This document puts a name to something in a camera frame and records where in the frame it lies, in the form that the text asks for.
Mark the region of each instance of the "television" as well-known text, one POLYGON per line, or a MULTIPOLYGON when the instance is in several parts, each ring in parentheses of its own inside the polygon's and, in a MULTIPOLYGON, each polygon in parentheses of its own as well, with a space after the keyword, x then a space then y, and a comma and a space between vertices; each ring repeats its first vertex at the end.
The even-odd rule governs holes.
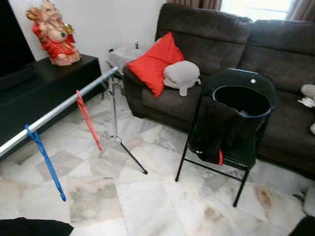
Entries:
POLYGON ((35 59, 8 0, 0 0, 0 28, 0 90, 5 90, 32 77, 27 65, 35 59))

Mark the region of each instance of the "stuffed animal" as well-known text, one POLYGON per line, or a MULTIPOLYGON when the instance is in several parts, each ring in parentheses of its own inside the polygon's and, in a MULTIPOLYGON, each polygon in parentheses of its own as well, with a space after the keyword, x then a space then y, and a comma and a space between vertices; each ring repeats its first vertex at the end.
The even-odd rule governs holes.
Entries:
POLYGON ((179 89, 180 96, 187 96, 187 90, 195 85, 201 84, 198 79, 200 71, 198 66, 190 61, 180 61, 169 65, 164 69, 164 84, 168 87, 179 89))
MULTIPOLYGON (((303 85, 301 92, 305 97, 298 102, 310 108, 315 107, 315 85, 303 85)), ((310 130, 315 135, 315 123, 310 126, 310 130)))

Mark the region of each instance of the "curtain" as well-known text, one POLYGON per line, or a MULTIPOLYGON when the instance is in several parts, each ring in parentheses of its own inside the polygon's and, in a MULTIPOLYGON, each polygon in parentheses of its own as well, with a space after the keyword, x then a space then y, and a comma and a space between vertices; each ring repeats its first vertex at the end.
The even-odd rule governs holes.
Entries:
POLYGON ((220 11, 222 0, 204 0, 202 8, 220 11))
POLYGON ((315 22, 315 0, 293 0, 286 19, 315 22))
POLYGON ((167 0, 167 2, 218 11, 220 11, 222 4, 222 0, 167 0))

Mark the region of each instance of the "red robe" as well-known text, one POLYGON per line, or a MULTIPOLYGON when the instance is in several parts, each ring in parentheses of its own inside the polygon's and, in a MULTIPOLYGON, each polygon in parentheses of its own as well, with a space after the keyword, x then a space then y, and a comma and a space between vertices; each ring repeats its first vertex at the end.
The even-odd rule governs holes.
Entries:
MULTIPOLYGON (((39 29, 38 22, 35 22, 32 30, 37 37, 41 38, 41 30, 39 29)), ((56 58, 59 54, 73 54, 75 47, 71 43, 75 43, 72 34, 68 34, 64 42, 55 42, 47 37, 46 41, 41 41, 41 48, 46 50, 50 57, 56 58)))

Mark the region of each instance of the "blue hanger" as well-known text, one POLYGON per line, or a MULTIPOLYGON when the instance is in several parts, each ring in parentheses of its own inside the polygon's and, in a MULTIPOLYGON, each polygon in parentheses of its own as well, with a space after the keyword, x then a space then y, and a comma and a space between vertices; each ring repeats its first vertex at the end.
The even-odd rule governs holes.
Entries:
POLYGON ((39 137, 37 131, 35 131, 34 133, 32 133, 32 132, 29 130, 29 125, 28 125, 28 124, 25 125, 25 128, 26 128, 26 130, 27 130, 28 135, 30 136, 30 138, 31 138, 34 142, 36 142, 38 149, 40 150, 41 154, 44 156, 44 159, 45 159, 47 168, 48 168, 48 170, 49 170, 49 172, 50 172, 50 175, 51 175, 51 177, 53 178, 53 180, 54 180, 54 182, 55 182, 55 185, 56 185, 58 191, 60 192, 61 199, 65 202, 65 201, 66 201, 66 198, 65 198, 65 194, 64 194, 64 192, 63 192, 63 188, 61 187, 61 184, 60 184, 59 179, 58 179, 58 177, 57 177, 57 175, 56 175, 56 172, 55 172, 55 169, 54 169, 54 167, 53 167, 53 164, 51 163, 51 161, 50 161, 50 159, 49 159, 49 157, 48 157, 48 154, 47 154, 47 152, 46 152, 46 150, 45 150, 45 147, 44 147, 43 142, 41 141, 41 139, 40 139, 40 137, 39 137))

